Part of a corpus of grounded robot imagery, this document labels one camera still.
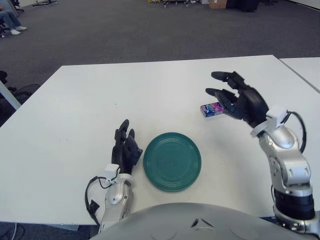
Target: person's leg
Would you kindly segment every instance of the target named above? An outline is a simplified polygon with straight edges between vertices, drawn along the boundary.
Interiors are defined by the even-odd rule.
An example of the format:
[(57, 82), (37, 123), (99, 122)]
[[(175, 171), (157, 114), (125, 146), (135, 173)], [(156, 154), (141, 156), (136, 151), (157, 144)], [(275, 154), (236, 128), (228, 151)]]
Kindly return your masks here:
[(11, 30), (16, 28), (15, 23), (11, 20), (7, 11), (0, 11), (0, 19), (2, 19), (4, 23), (8, 26), (8, 28), (10, 28)]
[(15, 14), (12, 11), (4, 11), (7, 13), (11, 19), (11, 21), (14, 23), (15, 27), (20, 27), (21, 23), (19, 22), (18, 18), (15, 16)]

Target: teal plate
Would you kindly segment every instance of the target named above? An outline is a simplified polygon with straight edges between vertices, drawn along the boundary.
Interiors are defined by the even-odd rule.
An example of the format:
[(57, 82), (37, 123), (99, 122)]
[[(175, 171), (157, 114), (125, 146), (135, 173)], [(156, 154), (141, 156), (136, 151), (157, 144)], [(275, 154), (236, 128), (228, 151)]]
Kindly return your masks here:
[(187, 136), (168, 132), (153, 139), (143, 157), (144, 172), (150, 182), (163, 191), (186, 189), (201, 170), (201, 155)]

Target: cardboard box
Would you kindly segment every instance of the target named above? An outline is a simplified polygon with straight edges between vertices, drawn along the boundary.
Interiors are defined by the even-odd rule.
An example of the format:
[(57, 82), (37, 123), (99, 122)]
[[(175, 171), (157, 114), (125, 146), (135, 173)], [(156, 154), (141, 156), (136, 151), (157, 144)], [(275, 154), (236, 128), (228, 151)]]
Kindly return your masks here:
[(209, 0), (209, 8), (211, 9), (225, 9), (227, 0)]

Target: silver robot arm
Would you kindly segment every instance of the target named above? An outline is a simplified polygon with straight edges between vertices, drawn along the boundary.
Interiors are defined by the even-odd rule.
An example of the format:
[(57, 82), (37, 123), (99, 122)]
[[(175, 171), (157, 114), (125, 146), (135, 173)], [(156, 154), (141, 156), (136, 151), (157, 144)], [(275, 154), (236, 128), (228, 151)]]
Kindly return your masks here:
[(319, 214), (314, 210), (313, 190), (310, 184), (311, 170), (302, 155), (306, 146), (306, 132), (299, 148), (297, 136), (284, 123), (296, 112), (274, 106), (271, 109), (261, 95), (236, 72), (212, 72), (212, 77), (227, 82), (239, 96), (225, 89), (207, 88), (224, 108), (224, 113), (244, 120), (252, 128), (251, 135), (259, 138), (271, 173), (274, 196), (273, 211), (282, 227), (300, 234), (312, 234), (320, 238)]
[(115, 130), (115, 146), (112, 149), (111, 164), (104, 170), (109, 189), (105, 195), (105, 210), (99, 232), (107, 231), (110, 226), (127, 217), (134, 200), (131, 176), (132, 168), (137, 164), (143, 150), (135, 141), (135, 131), (130, 130), (129, 120), (125, 120), (119, 129)]
[(99, 233), (107, 231), (109, 227), (130, 215), (131, 206), (134, 201), (134, 193), (131, 189), (133, 183), (132, 176), (126, 173), (119, 174), (119, 176), (112, 181), (112, 185), (105, 195), (105, 210)]
[(314, 210), (311, 170), (300, 152), (297, 136), (280, 126), (262, 133), (259, 144), (270, 166), (275, 216), (283, 227), (319, 238), (320, 218)]

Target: person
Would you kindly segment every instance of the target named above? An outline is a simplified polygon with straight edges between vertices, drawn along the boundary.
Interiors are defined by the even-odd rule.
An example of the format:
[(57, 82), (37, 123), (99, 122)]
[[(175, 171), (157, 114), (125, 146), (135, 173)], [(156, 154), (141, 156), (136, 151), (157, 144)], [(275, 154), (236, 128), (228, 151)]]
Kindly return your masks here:
[(21, 33), (20, 31), (27, 29), (25, 26), (21, 26), (21, 23), (12, 11), (2, 11), (1, 9), (3, 8), (4, 6), (0, 5), (0, 20), (10, 28), (12, 35), (19, 35)]

